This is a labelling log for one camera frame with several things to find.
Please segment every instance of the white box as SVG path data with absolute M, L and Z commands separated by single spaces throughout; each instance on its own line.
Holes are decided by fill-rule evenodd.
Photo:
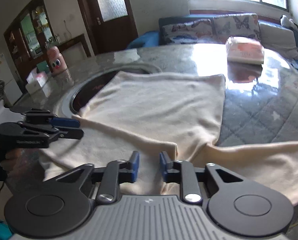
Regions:
M 264 48 L 260 42 L 245 37 L 230 37 L 226 42 L 228 61 L 261 65 Z
M 46 84 L 47 81 L 48 81 L 48 76 L 44 74 L 43 76 L 37 78 L 33 82 L 27 84 L 26 89 L 28 93 L 32 95 L 37 90 L 41 89 Z

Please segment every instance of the pillow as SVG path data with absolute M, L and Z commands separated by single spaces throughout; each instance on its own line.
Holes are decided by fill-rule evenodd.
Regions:
M 166 44 L 198 43 L 198 39 L 213 36 L 212 25 L 209 19 L 165 25 L 162 27 L 162 31 Z
M 286 28 L 261 22 L 261 41 L 263 47 L 278 52 L 282 57 L 298 59 L 294 33 Z
M 213 19 L 218 38 L 223 44 L 230 36 L 246 37 L 261 42 L 258 16 L 255 13 L 226 14 Z

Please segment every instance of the white towel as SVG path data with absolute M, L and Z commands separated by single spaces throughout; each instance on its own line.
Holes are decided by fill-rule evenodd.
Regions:
M 190 159 L 220 133 L 224 103 L 223 75 L 151 75 L 119 72 L 81 110 L 85 132 L 81 140 L 59 139 L 44 149 L 54 163 L 46 179 L 65 168 L 84 163 L 104 167 L 141 152 L 138 180 L 121 190 L 133 194 L 160 194 L 159 153 L 172 159 Z

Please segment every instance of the windowsill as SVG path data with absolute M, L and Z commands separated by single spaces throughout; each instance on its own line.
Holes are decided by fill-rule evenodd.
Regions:
M 227 10 L 236 12 L 254 12 L 258 15 L 280 19 L 291 14 L 283 9 L 259 2 L 247 0 L 188 0 L 189 10 Z

